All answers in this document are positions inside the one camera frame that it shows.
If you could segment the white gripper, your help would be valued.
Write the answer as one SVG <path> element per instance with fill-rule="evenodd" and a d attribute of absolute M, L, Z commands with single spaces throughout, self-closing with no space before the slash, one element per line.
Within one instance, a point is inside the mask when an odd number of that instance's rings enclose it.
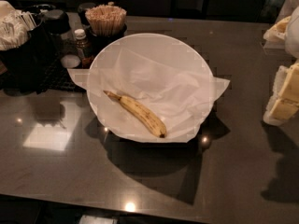
<path fill-rule="evenodd" d="M 283 18 L 268 29 L 263 38 L 270 42 L 284 42 L 285 50 L 299 59 L 299 7 L 291 16 Z M 278 69 L 272 96 L 266 106 L 263 121 L 279 126 L 299 111 L 299 63 Z"/>

